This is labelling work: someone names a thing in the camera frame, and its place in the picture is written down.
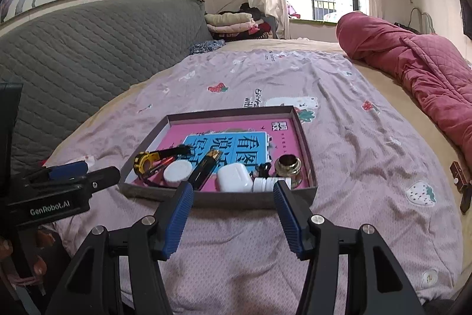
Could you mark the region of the person's left hand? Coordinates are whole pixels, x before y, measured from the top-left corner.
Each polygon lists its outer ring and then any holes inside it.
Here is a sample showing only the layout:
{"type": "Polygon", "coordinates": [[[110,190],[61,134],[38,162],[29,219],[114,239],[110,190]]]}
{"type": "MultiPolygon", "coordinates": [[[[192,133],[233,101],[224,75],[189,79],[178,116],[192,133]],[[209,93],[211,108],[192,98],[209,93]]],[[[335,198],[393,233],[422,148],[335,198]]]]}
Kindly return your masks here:
{"type": "Polygon", "coordinates": [[[30,229],[1,237],[1,263],[10,260],[7,278],[13,285],[31,285],[41,281],[48,272],[41,251],[55,245],[51,231],[30,229]]]}

